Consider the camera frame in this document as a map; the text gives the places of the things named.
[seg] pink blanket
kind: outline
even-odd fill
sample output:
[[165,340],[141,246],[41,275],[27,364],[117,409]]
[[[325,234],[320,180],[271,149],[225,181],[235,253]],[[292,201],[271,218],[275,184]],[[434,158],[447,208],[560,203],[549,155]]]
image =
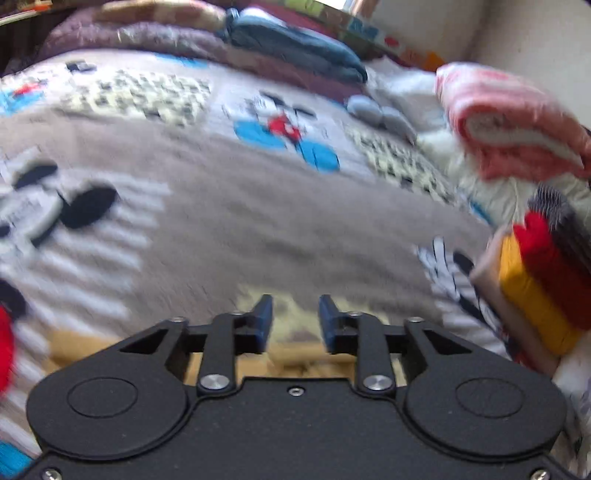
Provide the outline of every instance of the pink blanket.
[[591,137],[550,94],[476,64],[438,69],[437,94],[451,128],[476,154],[483,179],[591,177]]

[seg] red object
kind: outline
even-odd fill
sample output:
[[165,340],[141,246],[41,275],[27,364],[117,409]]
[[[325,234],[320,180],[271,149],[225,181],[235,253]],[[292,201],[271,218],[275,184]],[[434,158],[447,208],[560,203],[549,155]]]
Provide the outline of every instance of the red object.
[[13,359],[12,319],[7,311],[0,307],[0,393],[4,393],[10,385]]
[[513,361],[515,363],[518,363],[520,365],[523,365],[526,368],[529,368],[530,370],[535,370],[536,372],[540,372],[534,365],[534,363],[531,361],[530,357],[527,356],[527,353],[525,353],[523,350],[521,350],[518,354],[515,355],[515,357],[513,358]]
[[528,212],[525,226],[514,225],[525,269],[542,285],[573,326],[591,329],[591,276],[580,271],[554,244],[548,222]]
[[31,5],[29,7],[21,8],[21,12],[28,12],[29,10],[34,10],[35,12],[44,12],[49,9],[51,9],[51,5]]
[[267,123],[269,132],[273,135],[279,135],[281,137],[289,138],[293,143],[299,143],[301,140],[300,129],[294,127],[286,114],[280,116],[274,116],[269,119]]
[[269,15],[272,15],[279,20],[283,20],[286,24],[292,27],[307,28],[308,30],[314,30],[316,33],[326,35],[327,37],[335,38],[335,35],[323,24],[305,15],[300,15],[282,5],[268,4],[266,2],[253,2],[248,6],[260,8]]
[[33,90],[37,90],[40,87],[38,83],[26,83],[20,88],[12,91],[12,96],[24,95],[25,93],[31,93]]
[[400,45],[398,40],[396,40],[395,38],[392,38],[392,37],[384,38],[384,43],[390,48],[396,48]]

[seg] metal screw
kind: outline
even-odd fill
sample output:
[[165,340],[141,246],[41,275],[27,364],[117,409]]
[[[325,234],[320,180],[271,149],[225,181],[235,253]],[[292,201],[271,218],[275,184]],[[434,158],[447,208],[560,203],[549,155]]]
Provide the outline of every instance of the metal screw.
[[536,470],[531,475],[531,480],[550,480],[550,472],[548,470]]
[[393,383],[392,379],[386,375],[370,375],[363,381],[366,388],[375,391],[387,390],[392,387]]
[[291,387],[287,392],[292,397],[301,397],[304,394],[305,390],[301,387]]
[[225,375],[210,374],[205,375],[199,383],[201,383],[203,388],[207,388],[208,390],[221,390],[230,384],[230,379]]
[[41,473],[43,480],[61,480],[61,473],[53,468],[48,468]]

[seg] cartoon character print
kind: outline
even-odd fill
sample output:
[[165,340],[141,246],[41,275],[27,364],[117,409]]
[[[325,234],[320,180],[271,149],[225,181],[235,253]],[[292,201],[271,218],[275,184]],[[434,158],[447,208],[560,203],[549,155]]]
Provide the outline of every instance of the cartoon character print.
[[46,84],[45,80],[32,80],[13,89],[0,90],[0,114],[10,116],[38,102],[43,98]]
[[317,116],[300,106],[289,106],[278,96],[260,92],[237,107],[224,106],[234,122],[234,132],[242,141],[270,150],[293,149],[304,161],[320,171],[337,171],[335,151],[326,140],[326,129],[317,125]]
[[91,225],[117,198],[105,184],[59,191],[48,184],[57,174],[50,160],[0,160],[0,265],[27,259],[60,224],[69,229]]
[[436,305],[443,312],[443,326],[508,359],[531,366],[517,343],[509,337],[494,310],[478,295],[468,275],[474,263],[464,253],[446,253],[443,238],[433,239],[432,248],[417,247],[415,253],[425,268]]

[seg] white pillow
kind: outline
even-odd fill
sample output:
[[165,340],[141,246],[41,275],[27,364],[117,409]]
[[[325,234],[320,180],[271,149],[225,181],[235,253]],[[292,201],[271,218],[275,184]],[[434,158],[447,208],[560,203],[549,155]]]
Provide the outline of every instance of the white pillow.
[[446,126],[445,112],[435,94],[435,74],[401,67],[388,57],[367,62],[366,92],[381,106],[400,110],[417,132]]
[[[527,200],[534,194],[537,183],[513,177],[482,180],[478,175],[476,158],[447,128],[420,134],[416,146],[452,184],[476,202],[495,225],[523,221],[528,210]],[[554,177],[546,183],[566,195],[585,228],[591,231],[591,192],[587,183],[570,173]]]

